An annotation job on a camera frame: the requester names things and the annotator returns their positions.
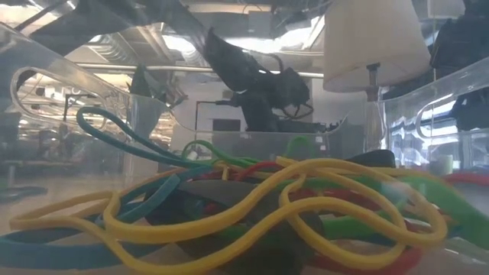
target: lamp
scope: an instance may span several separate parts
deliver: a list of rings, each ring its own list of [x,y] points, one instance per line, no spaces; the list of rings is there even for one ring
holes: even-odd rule
[[[333,0],[325,15],[324,90],[365,91],[365,150],[384,136],[379,86],[412,79],[429,68],[430,54],[410,0]]]

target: pile of rubber bands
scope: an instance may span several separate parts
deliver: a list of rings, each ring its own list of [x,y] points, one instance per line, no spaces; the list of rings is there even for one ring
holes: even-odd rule
[[[153,152],[94,129],[83,118],[87,113],[113,121]],[[147,274],[201,274],[233,263],[243,267],[250,258],[256,260],[251,254],[266,251],[261,254],[266,257],[278,251],[291,256],[298,273],[312,266],[343,274],[404,274],[426,249],[447,239],[489,248],[489,218],[450,183],[428,173],[333,159],[262,162],[229,156],[205,141],[188,144],[176,156],[99,108],[81,108],[77,121],[95,138],[175,169],[122,192],[78,196],[14,217],[10,226],[18,231],[0,238],[0,266],[92,270],[124,264]],[[216,159],[188,160],[194,144],[210,149]],[[72,215],[52,215],[86,202],[98,204]],[[140,220],[146,224],[136,223]],[[99,243],[49,244],[80,233]],[[218,245],[202,251],[202,241]],[[342,241],[386,249],[358,254],[342,247]],[[198,259],[174,265],[141,260],[169,243]],[[282,259],[280,264],[288,263]]]

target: ceiling pipe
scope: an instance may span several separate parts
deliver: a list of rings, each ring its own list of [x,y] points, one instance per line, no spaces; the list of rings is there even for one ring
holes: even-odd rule
[[[102,64],[102,63],[77,63],[76,65],[81,66],[83,69],[87,70],[104,70],[110,73],[127,73],[136,70],[135,65],[113,65],[113,64]],[[188,72],[188,73],[214,73],[212,68],[209,67],[198,67],[198,66],[147,66],[150,71],[174,71],[174,72]],[[310,79],[323,79],[324,74],[322,73],[308,73],[308,72],[298,72],[301,77]]]

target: white lamp shade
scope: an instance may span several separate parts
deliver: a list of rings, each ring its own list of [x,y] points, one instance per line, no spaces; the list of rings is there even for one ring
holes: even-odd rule
[[[429,68],[429,51],[411,0],[333,0],[325,15],[324,89],[364,91],[367,65],[377,85],[412,79]]]

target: yellow rubber band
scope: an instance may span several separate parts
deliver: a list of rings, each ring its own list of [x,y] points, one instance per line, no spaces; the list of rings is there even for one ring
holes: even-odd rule
[[[50,210],[61,210],[61,207],[75,206],[76,204],[91,202],[99,199],[109,199],[114,201],[118,198],[116,192],[98,192],[85,196],[76,197],[68,201],[61,202],[57,204],[57,207],[44,207],[38,209],[36,214],[47,215]],[[317,209],[330,209],[335,212],[344,212],[351,214],[355,217],[362,217],[364,215],[371,215],[369,211],[365,211],[361,207],[358,207],[355,211],[355,206],[349,202],[342,201],[340,199],[328,199],[328,198],[313,198],[313,199],[301,199],[297,202],[292,202],[284,207],[279,208],[274,213],[270,214],[259,223],[257,223],[253,228],[251,228],[244,236],[239,238],[233,244],[228,247],[217,251],[213,254],[200,258],[198,260],[176,265],[156,265],[143,262],[138,260],[132,255],[130,255],[119,243],[114,236],[108,234],[108,232],[103,231],[99,226],[88,222],[84,219],[77,217],[47,217],[38,218],[31,212],[29,215],[23,215],[25,218],[36,218],[37,220],[43,221],[43,224],[38,224],[39,228],[75,228],[80,231],[89,233],[100,241],[102,241],[127,267],[131,268],[140,273],[145,274],[159,274],[159,275],[194,275],[198,273],[205,273],[207,271],[213,270],[226,262],[229,262],[233,258],[237,257],[239,254],[250,248],[253,243],[258,241],[268,230],[278,224],[285,218],[296,215],[305,211],[313,211]],[[380,219],[381,222],[390,224],[383,218],[376,217]],[[374,268],[375,266],[369,265],[368,269]]]
[[[282,166],[289,166],[291,164],[296,163],[296,160],[291,160],[286,157],[277,157],[277,162],[281,163]],[[444,179],[438,178],[437,176],[433,176],[432,174],[424,171],[418,171],[418,170],[411,170],[411,169],[403,169],[403,168],[387,168],[387,167],[373,167],[371,168],[372,170],[375,170],[379,173],[384,173],[388,176],[395,176],[395,177],[402,177],[402,176],[416,176],[416,177],[424,177],[427,178],[428,180],[435,181],[437,183],[442,183],[443,185],[450,186],[452,187],[451,184],[448,182],[444,181]],[[325,172],[330,172],[330,173],[337,173],[340,175],[359,175],[359,173],[356,173],[355,171],[350,171],[350,170],[345,170],[345,169],[338,169],[338,168],[322,168]]]
[[[320,169],[321,167],[351,170],[355,173],[380,180],[383,183],[399,186],[404,192],[406,192],[407,195],[410,196],[412,202],[417,205],[417,207],[423,209],[423,213],[426,215],[426,219],[432,226],[433,232],[428,234],[418,234],[407,231],[400,213],[397,211],[395,206],[381,194],[355,182],[354,180],[329,172],[324,172]],[[395,224],[381,218],[370,210],[340,199],[323,197],[301,199],[296,202],[288,202],[288,198],[285,200],[285,196],[287,196],[288,192],[291,192],[293,189],[299,188],[300,185],[302,185],[307,173],[319,175],[320,177],[328,177],[338,184],[351,188],[354,191],[367,196],[368,198],[374,199],[374,201],[378,202],[379,205],[385,211],[387,211]],[[173,266],[158,266],[133,258],[118,243],[118,239],[122,239],[142,244],[163,244],[185,241],[220,231],[244,218],[244,216],[256,205],[256,203],[268,192],[270,192],[277,184],[297,174],[302,175],[300,180],[296,181],[292,187],[287,187],[280,197],[282,207],[256,224],[243,237],[239,238],[233,244],[199,260]],[[106,209],[103,212],[103,218],[107,231],[103,231],[97,225],[83,220],[78,216],[38,218],[66,207],[87,202],[88,200],[95,201],[100,199],[110,199]],[[340,160],[306,160],[300,163],[292,164],[266,179],[262,184],[257,186],[249,196],[238,203],[235,207],[209,218],[204,218],[194,222],[186,222],[180,225],[141,226],[122,223],[117,221],[114,217],[118,213],[120,207],[119,204],[120,194],[116,192],[99,192],[87,196],[80,196],[69,201],[59,202],[42,209],[34,210],[33,212],[14,218],[13,223],[11,224],[13,228],[19,229],[26,226],[30,228],[71,227],[86,231],[103,241],[115,253],[115,255],[131,269],[142,273],[163,275],[193,275],[212,270],[228,262],[234,257],[237,257],[240,253],[248,249],[254,242],[259,240],[260,237],[267,232],[267,230],[285,218],[288,218],[291,221],[294,228],[309,245],[321,253],[327,254],[329,257],[332,257],[342,264],[364,270],[378,269],[391,264],[392,261],[398,257],[399,249],[403,248],[404,245],[412,245],[422,248],[433,247],[440,244],[447,234],[446,223],[442,216],[416,190],[410,188],[410,186],[404,183],[399,183],[390,176],[354,163]],[[400,243],[389,251],[389,253],[374,256],[362,256],[343,251],[339,247],[329,243],[328,240],[323,239],[314,231],[311,232],[312,229],[307,225],[304,227],[298,220],[296,220],[296,218],[298,218],[297,214],[300,212],[314,211],[318,209],[327,209],[329,211],[339,212],[355,217],[387,237],[392,238],[393,240],[398,240]],[[29,222],[32,221],[36,221],[35,226],[29,224]]]
[[[289,193],[296,192],[300,189],[304,182],[306,181],[306,174],[300,176],[298,180],[294,183],[287,186],[282,193],[280,194],[280,207],[284,207],[285,205],[290,204]],[[372,196],[369,198],[377,197],[379,201],[377,202],[383,209],[388,210],[388,213],[392,215],[394,220],[394,224],[406,230],[406,224],[404,223],[403,217],[399,217],[397,213],[398,210],[395,206],[391,206],[390,203],[386,203],[388,201],[378,192],[369,192]],[[370,270],[370,269],[380,269],[382,267],[386,267],[389,264],[392,264],[404,251],[406,245],[397,243],[394,247],[392,247],[389,251],[379,254],[379,255],[371,255],[365,256],[360,254],[355,254],[350,251],[344,250],[339,246],[333,244],[331,241],[324,239],[323,236],[317,234],[312,228],[310,228],[298,215],[290,216],[288,219],[289,223],[292,227],[298,232],[299,236],[303,238],[303,240],[309,244],[312,248],[316,249],[320,254],[323,254],[327,257],[330,257],[333,260],[338,261],[339,263],[345,264],[347,266],[356,267],[362,270]]]
[[[337,183],[341,183],[343,186],[345,186],[343,182],[340,182],[341,176],[336,175],[334,173],[326,172],[327,170],[317,169],[318,167],[314,167],[313,163],[315,161],[316,160],[304,160],[302,162],[295,162],[294,164],[291,164],[287,168],[296,167],[297,165],[302,164],[303,169],[306,170],[308,174],[312,174],[313,176],[325,177],[329,179],[335,179],[334,181],[336,181]],[[371,178],[381,181],[382,183],[390,184],[392,187],[398,188],[401,192],[406,194],[406,197],[410,199],[415,209],[422,210],[419,213],[423,218],[426,218],[428,223],[432,226],[432,230],[433,230],[433,232],[430,234],[420,235],[409,231],[405,231],[401,233],[402,230],[398,228],[397,230],[392,232],[393,235],[387,235],[384,231],[379,230],[379,228],[375,227],[375,229],[377,229],[379,232],[386,234],[388,237],[396,241],[399,241],[400,243],[415,246],[415,247],[421,247],[421,248],[429,248],[430,246],[439,244],[441,241],[445,239],[448,233],[448,228],[445,219],[438,212],[438,210],[431,204],[431,202],[428,202],[421,193],[413,189],[411,186],[402,183],[391,176],[379,173],[376,170],[372,170],[370,168],[363,167],[355,163],[350,163],[348,161],[343,161],[343,160],[325,160],[325,161],[329,163],[333,162],[334,163],[333,168],[355,171],[358,174],[369,176]],[[290,162],[283,161],[283,158],[279,157],[277,158],[277,163],[281,166],[287,166],[289,165]],[[373,197],[374,195],[373,192],[372,193],[367,192],[366,189],[365,190],[353,189],[353,190],[359,192],[363,196],[373,199],[375,202],[379,203],[380,206],[382,206],[381,201],[378,201],[378,199]],[[389,213],[390,215],[393,214],[393,212],[390,211],[389,209],[384,209],[384,210],[386,210],[387,213]]]
[[[152,183],[154,182],[155,180],[159,180],[161,178],[164,178],[164,177],[167,177],[167,176],[171,176],[175,173],[181,173],[183,171],[185,171],[186,168],[176,168],[176,169],[173,169],[173,170],[170,170],[170,171],[167,171],[167,172],[163,172],[163,173],[158,173],[157,175],[154,175],[152,176],[151,178],[148,178],[148,179],[145,179],[144,181],[138,183],[138,184],[135,184],[127,189],[124,189],[122,190],[119,195],[120,196],[125,196],[126,194],[130,193],[131,191],[133,191],[134,189],[137,189],[141,186],[144,186],[148,183]],[[81,200],[83,201],[84,199],[88,199],[90,202],[92,201],[96,201],[97,199],[94,199],[95,196],[97,196],[98,194],[102,194],[102,192],[98,192],[98,193],[94,193],[94,194],[91,194],[91,195],[88,195],[88,197],[85,197],[85,196],[82,196],[81,197]],[[88,216],[91,216],[91,215],[95,215],[95,214],[99,214],[101,212],[104,211],[104,209],[107,207],[108,205],[108,198],[106,198],[106,200],[98,203],[98,204],[95,204],[93,206],[90,206],[84,210],[81,210],[79,212],[76,212],[72,215],[70,215],[71,217],[78,217],[78,218],[85,218],[85,217],[88,217]],[[64,205],[59,205],[58,203],[54,203],[54,204],[51,204],[51,205],[47,205],[46,207],[43,207],[42,208],[42,211],[44,211],[44,213],[54,213],[56,211],[60,211],[60,210],[63,210],[63,209],[67,209],[69,207],[71,207],[72,205],[77,205],[77,204],[80,204],[80,203],[76,203],[76,201],[72,201],[72,200],[67,200],[65,201],[65,204]],[[12,229],[21,229],[21,230],[28,230],[28,229],[37,229],[37,228],[40,228],[37,224],[38,223],[42,223],[42,221],[37,221],[36,219],[34,218],[29,218],[30,215],[33,215],[33,216],[42,216],[42,215],[39,215],[38,211],[41,211],[41,209],[36,209],[32,212],[29,212],[29,213],[26,213],[26,214],[23,214],[23,215],[19,215],[17,217],[14,217],[10,220],[10,227]]]

